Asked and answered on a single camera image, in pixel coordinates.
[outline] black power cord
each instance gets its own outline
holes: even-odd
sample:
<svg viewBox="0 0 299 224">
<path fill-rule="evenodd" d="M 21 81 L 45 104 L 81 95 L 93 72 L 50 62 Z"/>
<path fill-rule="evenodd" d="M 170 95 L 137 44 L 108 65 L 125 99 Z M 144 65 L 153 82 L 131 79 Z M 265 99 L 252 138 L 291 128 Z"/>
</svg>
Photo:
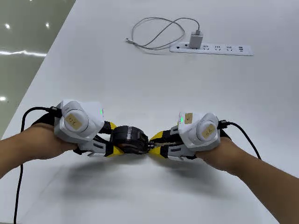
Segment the black power cord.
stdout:
<svg viewBox="0 0 299 224">
<path fill-rule="evenodd" d="M 241 126 L 239 126 L 238 124 L 234 123 L 234 122 L 229 122 L 229 121 L 226 121 L 226 120 L 221 120 L 219 121 L 218 123 L 218 127 L 217 129 L 224 129 L 224 128 L 227 128 L 228 125 L 233 125 L 235 127 L 237 127 L 242 133 L 243 135 L 245 136 L 245 138 L 247 139 L 247 141 L 250 143 L 250 145 L 253 147 L 255 153 L 256 153 L 256 156 L 261 160 L 261 156 L 260 154 L 258 153 L 258 150 L 256 149 L 256 146 L 253 144 L 253 142 L 251 141 L 251 139 L 249 138 L 249 136 L 246 134 L 246 132 L 243 130 L 243 128 L 241 128 Z"/>
<path fill-rule="evenodd" d="M 46 111 L 49 113 L 52 113 L 55 117 L 61 117 L 61 110 L 56 108 L 56 107 L 32 107 L 31 109 L 27 110 L 22 118 L 22 125 L 21 125 L 21 132 L 24 131 L 25 128 L 25 120 L 27 115 L 32 112 L 32 111 Z M 20 165 L 20 177 L 19 177 L 19 182 L 18 182 L 18 187 L 17 187 L 17 192 L 16 192 L 16 196 L 15 196 L 15 206 L 14 206 L 14 224 L 17 224 L 17 214 L 18 214 L 18 205 L 19 205 L 19 195 L 20 195 L 20 188 L 21 188 L 21 182 L 22 182 L 22 177 L 23 177 L 23 171 L 24 171 L 24 165 L 21 164 Z"/>
</svg>

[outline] white cable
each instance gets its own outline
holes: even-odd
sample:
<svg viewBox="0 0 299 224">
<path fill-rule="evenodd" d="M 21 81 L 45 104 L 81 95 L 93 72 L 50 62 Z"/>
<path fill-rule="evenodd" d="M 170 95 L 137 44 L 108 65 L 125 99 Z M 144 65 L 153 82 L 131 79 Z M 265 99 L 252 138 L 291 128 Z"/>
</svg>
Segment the white cable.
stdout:
<svg viewBox="0 0 299 224">
<path fill-rule="evenodd" d="M 163 50 L 163 49 L 166 49 L 169 47 L 170 44 L 182 39 L 184 36 L 185 36 L 185 30 L 183 29 L 183 27 L 181 25 L 179 25 L 178 23 L 176 23 L 178 20 L 182 20 L 182 19 L 186 19 L 186 20 L 192 20 L 194 22 L 197 23 L 198 25 L 198 31 L 199 31 L 199 23 L 195 20 L 195 19 L 192 19 L 192 18 L 186 18 L 186 17 L 182 17 L 182 18 L 178 18 L 174 21 L 171 21 L 171 20 L 168 20 L 168 19 L 165 19 L 165 18 L 162 18 L 162 17 L 147 17 L 147 18 L 144 18 L 142 20 L 140 20 L 138 23 L 136 23 L 133 28 L 132 28 L 132 31 L 131 31 L 131 40 L 129 38 L 126 38 L 126 41 L 130 44 L 133 44 L 139 48 L 143 48 L 143 49 L 148 49 L 148 50 Z M 150 42 L 148 42 L 147 44 L 145 45 L 140 45 L 138 43 L 136 43 L 134 41 L 134 32 L 135 32 L 135 29 L 140 26 L 142 23 L 144 22 L 148 22 L 148 21 L 151 21 L 151 20 L 164 20 L 164 21 L 168 21 L 170 24 L 168 24 L 164 29 L 162 29 L 160 31 L 160 33 L 158 33 Z M 182 30 L 182 35 L 175 39 L 174 41 L 171 41 L 167 44 L 164 44 L 162 46 L 159 46 L 159 47 L 147 47 L 149 44 L 151 44 L 152 42 L 154 42 L 169 26 L 171 26 L 172 24 L 176 24 L 181 30 Z"/>
</svg>

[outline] black cable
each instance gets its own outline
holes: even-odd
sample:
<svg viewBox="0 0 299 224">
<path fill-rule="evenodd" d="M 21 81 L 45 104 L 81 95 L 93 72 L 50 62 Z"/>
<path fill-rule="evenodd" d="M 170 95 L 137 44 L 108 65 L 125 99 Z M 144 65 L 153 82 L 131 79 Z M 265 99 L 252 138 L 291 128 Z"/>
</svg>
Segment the black cable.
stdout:
<svg viewBox="0 0 299 224">
<path fill-rule="evenodd" d="M 47 112 L 50 112 L 51 109 L 50 108 L 46 108 L 46 107 L 33 107 L 29 110 L 27 110 L 24 115 L 23 115 L 23 118 L 22 118 L 22 125 L 21 125 L 21 132 L 24 131 L 24 128 L 25 128 L 25 120 L 26 120 L 26 116 L 32 112 L 32 111 L 36 111 L 36 110 L 43 110 L 43 111 L 47 111 Z M 23 164 L 20 165 L 20 177 L 19 177 L 19 182 L 18 182 L 18 187 L 17 187 L 17 193 L 16 193 L 16 196 L 15 196 L 15 206 L 14 206 L 14 224 L 17 224 L 17 213 L 18 213 L 18 205 L 19 205 L 19 195 L 20 195 L 20 188 L 21 188 L 21 182 L 22 182 L 22 177 L 23 177 L 23 170 L 24 170 L 24 167 L 23 167 Z"/>
<path fill-rule="evenodd" d="M 245 136 L 245 138 L 247 139 L 247 141 L 250 143 L 250 145 L 253 147 L 257 157 L 261 160 L 261 156 L 260 154 L 258 153 L 258 150 L 256 149 L 256 146 L 253 144 L 253 142 L 250 140 L 249 136 L 246 134 L 246 132 L 243 130 L 243 128 L 241 128 L 240 125 L 234 123 L 234 122 L 229 122 L 229 121 L 226 121 L 226 120 L 221 120 L 219 121 L 219 124 L 218 124 L 218 128 L 217 129 L 224 129 L 224 128 L 227 128 L 228 125 L 233 125 L 235 127 L 237 127 L 242 133 L 243 135 Z"/>
</svg>

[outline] white tabletop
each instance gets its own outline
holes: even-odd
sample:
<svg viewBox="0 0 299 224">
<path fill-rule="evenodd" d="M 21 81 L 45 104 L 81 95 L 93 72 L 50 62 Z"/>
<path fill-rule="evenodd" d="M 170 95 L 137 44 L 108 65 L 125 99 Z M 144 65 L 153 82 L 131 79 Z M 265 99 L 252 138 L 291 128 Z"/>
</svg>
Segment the white tabletop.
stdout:
<svg viewBox="0 0 299 224">
<path fill-rule="evenodd" d="M 27 109 L 64 98 L 100 101 L 106 120 L 150 137 L 176 124 L 180 110 L 214 112 L 244 127 L 265 161 L 299 176 L 298 10 L 295 0 L 77 0 L 4 138 L 19 132 Z M 255 55 L 145 54 L 124 39 L 147 16 L 195 18 L 206 42 L 248 44 Z M 152 24 L 138 35 L 156 32 Z M 227 133 L 253 153 L 238 130 Z M 18 176 L 15 169 L 0 181 L 0 221 L 12 220 Z M 276 223 L 238 178 L 200 160 L 73 152 L 24 165 L 18 217 L 26 224 Z"/>
</svg>

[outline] electrical outlet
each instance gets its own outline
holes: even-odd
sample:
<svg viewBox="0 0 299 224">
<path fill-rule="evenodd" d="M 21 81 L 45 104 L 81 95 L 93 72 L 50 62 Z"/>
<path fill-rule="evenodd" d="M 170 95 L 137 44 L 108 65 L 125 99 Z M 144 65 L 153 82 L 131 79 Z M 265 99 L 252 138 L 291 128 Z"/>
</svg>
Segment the electrical outlet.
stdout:
<svg viewBox="0 0 299 224">
<path fill-rule="evenodd" d="M 217 54 L 217 55 L 243 55 L 252 56 L 253 52 L 248 45 L 231 45 L 217 43 L 203 43 L 200 49 L 189 48 L 187 42 L 173 43 L 170 52 L 195 53 L 195 54 Z"/>
</svg>

